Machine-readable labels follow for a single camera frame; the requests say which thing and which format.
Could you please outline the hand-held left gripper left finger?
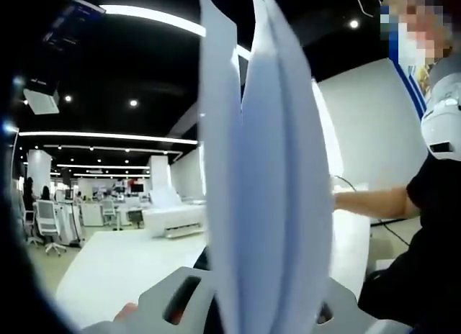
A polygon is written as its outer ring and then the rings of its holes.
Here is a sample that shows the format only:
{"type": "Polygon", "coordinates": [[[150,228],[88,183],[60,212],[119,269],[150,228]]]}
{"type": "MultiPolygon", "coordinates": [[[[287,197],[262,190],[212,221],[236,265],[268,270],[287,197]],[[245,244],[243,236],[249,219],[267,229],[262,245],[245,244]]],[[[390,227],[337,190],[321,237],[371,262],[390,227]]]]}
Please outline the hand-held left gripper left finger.
{"type": "Polygon", "coordinates": [[[193,267],[180,267],[138,300],[138,309],[121,321],[102,321],[82,333],[222,333],[208,248],[193,267]]]}

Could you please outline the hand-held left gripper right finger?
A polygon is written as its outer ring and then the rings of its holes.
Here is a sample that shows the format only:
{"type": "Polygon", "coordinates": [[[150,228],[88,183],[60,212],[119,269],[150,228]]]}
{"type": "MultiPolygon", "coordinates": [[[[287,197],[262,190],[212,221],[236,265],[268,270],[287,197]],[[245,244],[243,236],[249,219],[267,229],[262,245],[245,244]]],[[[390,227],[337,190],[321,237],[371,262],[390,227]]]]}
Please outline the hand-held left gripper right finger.
{"type": "Polygon", "coordinates": [[[393,320],[378,320],[357,306],[354,294],[334,279],[315,324],[316,333],[410,333],[411,328],[393,320]]]}

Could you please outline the person's left hand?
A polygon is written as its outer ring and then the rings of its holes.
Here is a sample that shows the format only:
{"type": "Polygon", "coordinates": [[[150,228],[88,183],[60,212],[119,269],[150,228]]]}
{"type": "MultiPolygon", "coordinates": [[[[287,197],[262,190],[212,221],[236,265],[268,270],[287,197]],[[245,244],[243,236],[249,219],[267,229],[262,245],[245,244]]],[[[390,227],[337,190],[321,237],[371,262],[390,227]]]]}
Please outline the person's left hand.
{"type": "Polygon", "coordinates": [[[125,304],[122,309],[115,315],[114,321],[121,321],[124,320],[128,315],[131,315],[138,309],[138,305],[136,303],[128,302],[125,304]]]}

